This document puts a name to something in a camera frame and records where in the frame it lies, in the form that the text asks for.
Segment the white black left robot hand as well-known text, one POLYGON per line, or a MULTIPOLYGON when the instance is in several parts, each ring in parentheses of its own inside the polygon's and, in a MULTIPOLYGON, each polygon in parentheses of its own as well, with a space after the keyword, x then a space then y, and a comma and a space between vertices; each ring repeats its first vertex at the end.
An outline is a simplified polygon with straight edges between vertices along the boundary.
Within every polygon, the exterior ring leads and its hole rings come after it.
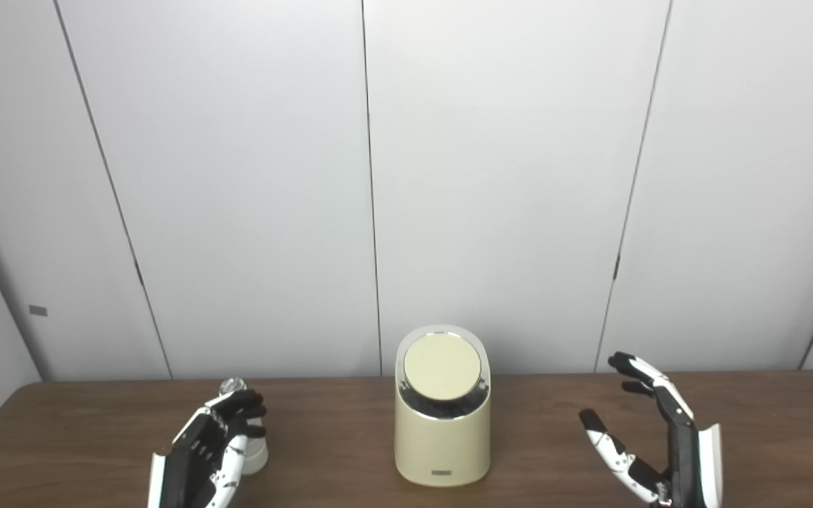
POLYGON ((152 455, 148 507, 229 507, 243 478, 267 466, 265 415, 260 393, 239 378, 223 382, 169 451, 152 455))

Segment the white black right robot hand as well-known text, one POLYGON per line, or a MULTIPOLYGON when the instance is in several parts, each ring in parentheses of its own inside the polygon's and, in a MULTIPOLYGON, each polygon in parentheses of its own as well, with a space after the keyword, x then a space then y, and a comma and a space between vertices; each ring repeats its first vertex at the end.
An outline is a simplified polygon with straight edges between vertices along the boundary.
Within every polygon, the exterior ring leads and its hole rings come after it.
POLYGON ((629 377, 622 389, 656 402, 667 424, 668 466, 663 472, 628 452, 593 409, 579 412, 591 446, 610 472, 649 507, 720 507, 723 451, 719 424, 698 430, 694 412, 668 376, 642 358, 616 351, 608 363, 629 377))

